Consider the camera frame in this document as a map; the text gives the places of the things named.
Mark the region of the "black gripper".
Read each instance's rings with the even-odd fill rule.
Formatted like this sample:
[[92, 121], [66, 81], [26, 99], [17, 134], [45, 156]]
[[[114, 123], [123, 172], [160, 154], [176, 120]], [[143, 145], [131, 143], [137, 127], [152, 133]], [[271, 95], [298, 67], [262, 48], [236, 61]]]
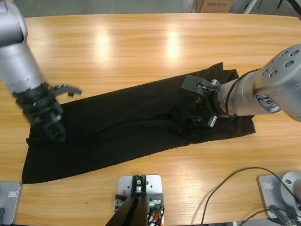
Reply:
[[208, 127], [214, 127], [218, 118], [235, 118], [235, 115], [231, 115], [229, 112], [229, 99], [230, 94], [235, 87], [235, 80], [230, 86], [227, 92], [225, 102], [225, 111], [221, 109], [220, 102], [218, 101], [218, 95], [221, 91], [220, 82], [213, 79], [211, 82], [205, 79], [199, 79], [196, 83], [197, 94], [199, 95], [196, 104], [199, 104], [199, 122], [202, 122]]
[[65, 128], [61, 123], [63, 109], [46, 82], [34, 89], [14, 92], [13, 97], [31, 125], [41, 123], [49, 139], [58, 143], [65, 142]]

